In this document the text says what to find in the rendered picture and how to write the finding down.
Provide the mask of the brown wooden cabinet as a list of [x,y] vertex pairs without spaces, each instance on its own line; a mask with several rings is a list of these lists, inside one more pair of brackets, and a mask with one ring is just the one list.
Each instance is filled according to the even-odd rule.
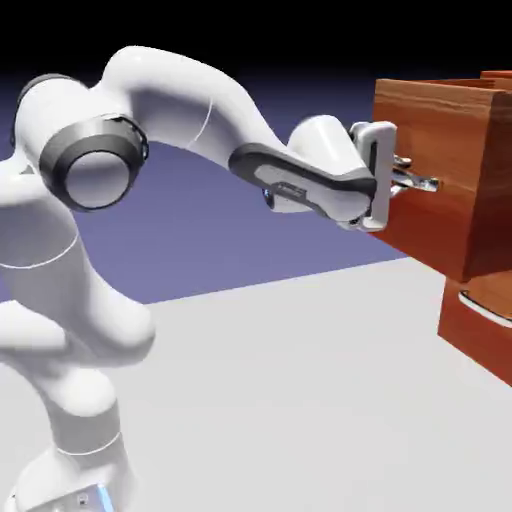
[[512,317],[512,70],[483,71],[494,98],[459,291]]

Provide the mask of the brown wooden drawer front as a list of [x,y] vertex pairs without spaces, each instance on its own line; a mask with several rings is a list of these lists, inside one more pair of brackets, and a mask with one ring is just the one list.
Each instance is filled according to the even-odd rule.
[[512,387],[512,328],[500,326],[465,306],[460,284],[446,279],[438,335]]

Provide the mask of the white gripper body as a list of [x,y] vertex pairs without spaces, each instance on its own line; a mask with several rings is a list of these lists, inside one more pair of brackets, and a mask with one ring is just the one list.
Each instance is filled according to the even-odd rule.
[[371,207],[357,226],[360,231],[376,232],[386,228],[396,132],[397,127],[387,121],[356,122],[350,128],[353,143],[377,182]]

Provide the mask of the brown wooden drawer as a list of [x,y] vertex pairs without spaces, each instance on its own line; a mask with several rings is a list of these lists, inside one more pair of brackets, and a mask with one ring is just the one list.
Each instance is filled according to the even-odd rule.
[[380,79],[373,117],[397,126],[414,175],[440,183],[399,193],[377,238],[459,282],[512,270],[512,85]]
[[512,387],[512,328],[500,326],[465,306],[460,284],[446,279],[438,335]]

